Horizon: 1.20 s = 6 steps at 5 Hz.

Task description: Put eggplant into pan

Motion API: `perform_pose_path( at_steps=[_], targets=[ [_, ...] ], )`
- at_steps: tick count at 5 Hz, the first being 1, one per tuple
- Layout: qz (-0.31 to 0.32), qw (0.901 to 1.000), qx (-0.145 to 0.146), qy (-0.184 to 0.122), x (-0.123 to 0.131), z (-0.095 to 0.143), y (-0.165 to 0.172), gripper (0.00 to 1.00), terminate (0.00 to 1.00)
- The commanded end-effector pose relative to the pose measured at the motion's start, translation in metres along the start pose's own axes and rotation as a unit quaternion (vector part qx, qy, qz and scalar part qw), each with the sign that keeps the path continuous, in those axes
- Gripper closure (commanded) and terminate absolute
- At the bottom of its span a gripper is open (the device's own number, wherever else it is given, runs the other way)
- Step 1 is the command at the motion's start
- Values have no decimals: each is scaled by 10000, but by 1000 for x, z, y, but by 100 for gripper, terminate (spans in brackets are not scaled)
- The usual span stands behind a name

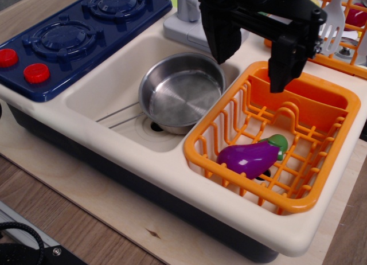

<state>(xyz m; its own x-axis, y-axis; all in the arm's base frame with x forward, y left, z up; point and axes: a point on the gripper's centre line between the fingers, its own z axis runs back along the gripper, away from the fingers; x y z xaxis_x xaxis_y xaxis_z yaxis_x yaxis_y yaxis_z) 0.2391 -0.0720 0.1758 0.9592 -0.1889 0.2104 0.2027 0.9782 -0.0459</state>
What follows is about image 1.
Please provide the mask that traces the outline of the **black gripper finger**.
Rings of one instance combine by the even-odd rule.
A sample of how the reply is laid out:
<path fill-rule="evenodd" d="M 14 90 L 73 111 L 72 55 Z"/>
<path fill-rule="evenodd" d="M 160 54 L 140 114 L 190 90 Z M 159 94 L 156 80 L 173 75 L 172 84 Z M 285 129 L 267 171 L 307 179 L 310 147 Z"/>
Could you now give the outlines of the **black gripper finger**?
<path fill-rule="evenodd" d="M 270 92 L 283 92 L 301 75 L 307 60 L 314 55 L 315 41 L 309 36 L 281 35 L 272 40 L 271 58 L 268 60 Z"/>
<path fill-rule="evenodd" d="M 211 54 L 219 64 L 224 63 L 239 49 L 240 27 L 231 23 L 223 15 L 203 14 L 202 25 Z"/>

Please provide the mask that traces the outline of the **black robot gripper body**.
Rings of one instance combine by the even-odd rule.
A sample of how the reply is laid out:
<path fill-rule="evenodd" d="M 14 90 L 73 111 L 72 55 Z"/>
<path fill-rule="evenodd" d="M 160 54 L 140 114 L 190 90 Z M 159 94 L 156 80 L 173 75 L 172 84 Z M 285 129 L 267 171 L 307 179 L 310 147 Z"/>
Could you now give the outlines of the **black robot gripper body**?
<path fill-rule="evenodd" d="M 281 35 L 318 33 L 327 19 L 324 10 L 310 0 L 199 0 L 203 14 L 223 15 L 234 25 L 269 40 Z"/>

